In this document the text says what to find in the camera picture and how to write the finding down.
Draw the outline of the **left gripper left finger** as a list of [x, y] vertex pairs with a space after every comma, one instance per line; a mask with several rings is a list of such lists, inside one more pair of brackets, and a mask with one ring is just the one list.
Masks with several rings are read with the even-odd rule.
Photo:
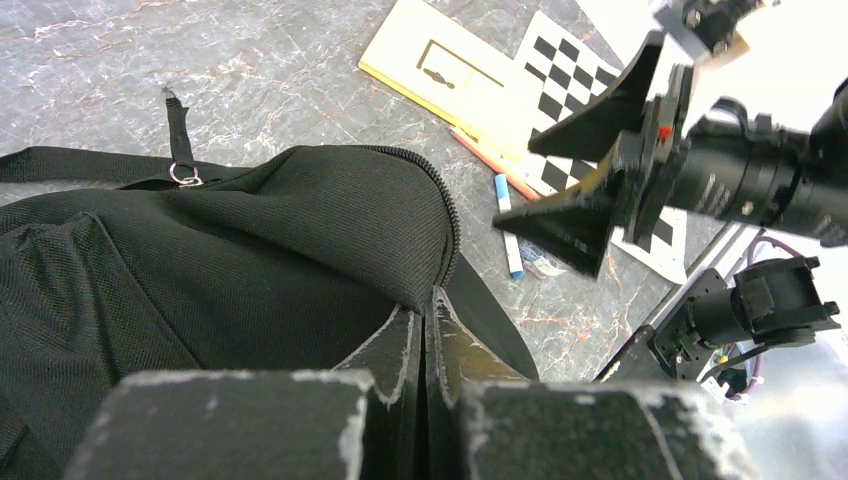
[[335, 366], [370, 373], [373, 386], [362, 437], [362, 479], [416, 479], [422, 317], [400, 305]]

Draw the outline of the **black student backpack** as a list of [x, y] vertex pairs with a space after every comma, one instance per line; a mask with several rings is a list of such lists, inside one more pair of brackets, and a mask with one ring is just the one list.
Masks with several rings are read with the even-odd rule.
[[535, 362], [461, 254], [438, 170], [379, 145], [296, 146], [250, 168], [29, 147], [5, 183], [103, 180], [1, 210], [1, 475], [57, 479], [105, 396], [155, 370], [329, 369], [435, 286], [520, 374]]

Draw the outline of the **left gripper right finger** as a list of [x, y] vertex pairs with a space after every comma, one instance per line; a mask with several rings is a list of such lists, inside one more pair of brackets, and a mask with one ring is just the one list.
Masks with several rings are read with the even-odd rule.
[[481, 394], [490, 385], [524, 385], [528, 378], [471, 333], [440, 286], [424, 318], [424, 340], [430, 477], [479, 479], [476, 454], [493, 427]]

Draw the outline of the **orange pencil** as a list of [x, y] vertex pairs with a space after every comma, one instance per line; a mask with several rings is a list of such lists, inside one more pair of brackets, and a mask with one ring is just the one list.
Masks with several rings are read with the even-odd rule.
[[541, 195], [524, 181], [511, 161], [504, 159], [499, 153], [455, 126], [450, 127], [450, 132], [457, 141], [477, 156], [493, 172], [505, 175], [507, 183], [527, 200], [536, 201], [541, 198]]

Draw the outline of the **yellow booklet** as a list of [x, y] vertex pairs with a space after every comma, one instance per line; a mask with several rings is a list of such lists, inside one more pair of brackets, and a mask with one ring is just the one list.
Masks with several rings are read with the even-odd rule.
[[359, 67], [510, 160], [527, 151], [538, 80], [423, 1], [398, 1]]

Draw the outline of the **clear paperclip jar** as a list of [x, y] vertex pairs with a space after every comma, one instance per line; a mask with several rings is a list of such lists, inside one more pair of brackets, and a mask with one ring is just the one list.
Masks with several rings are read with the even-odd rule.
[[524, 268], [537, 278], [554, 278], [567, 271], [567, 267], [562, 262], [534, 243], [520, 239], [518, 246]]

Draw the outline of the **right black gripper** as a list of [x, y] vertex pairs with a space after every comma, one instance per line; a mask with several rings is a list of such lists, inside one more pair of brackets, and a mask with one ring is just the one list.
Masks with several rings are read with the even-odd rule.
[[647, 33], [619, 74], [571, 38], [536, 40], [527, 69], [542, 80], [540, 125], [528, 150], [544, 156], [612, 160], [577, 185], [496, 215], [492, 226], [541, 247], [585, 277], [599, 275], [613, 230], [638, 242], [665, 207], [800, 235], [824, 247], [847, 243], [847, 87], [811, 131], [750, 118], [721, 97], [689, 130], [693, 72], [676, 67], [664, 95], [648, 101], [665, 34]]

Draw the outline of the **black white chessboard mat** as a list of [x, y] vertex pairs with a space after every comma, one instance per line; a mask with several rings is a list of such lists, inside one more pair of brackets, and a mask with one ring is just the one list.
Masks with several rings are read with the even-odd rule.
[[[620, 74], [581, 40], [543, 12], [534, 14], [514, 62], [541, 82], [534, 97], [533, 135], [567, 118], [574, 110], [600, 95]], [[550, 196], [578, 183], [595, 169], [591, 162], [528, 154], [520, 163], [524, 182], [542, 196]], [[687, 214], [670, 207], [660, 214], [651, 240], [640, 245], [626, 242], [617, 228], [611, 244], [625, 251], [658, 275], [682, 284]]]

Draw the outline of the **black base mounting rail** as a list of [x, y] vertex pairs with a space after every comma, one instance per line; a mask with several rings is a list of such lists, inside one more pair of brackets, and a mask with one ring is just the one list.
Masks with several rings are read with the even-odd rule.
[[727, 224], [687, 270], [688, 279], [672, 288], [654, 308], [647, 320], [634, 331], [624, 345], [594, 378], [607, 380], [665, 380], [670, 376], [650, 345], [653, 335], [677, 313], [686, 298], [703, 293], [708, 287], [731, 283], [732, 275], [745, 263], [750, 245], [765, 233], [763, 227]]

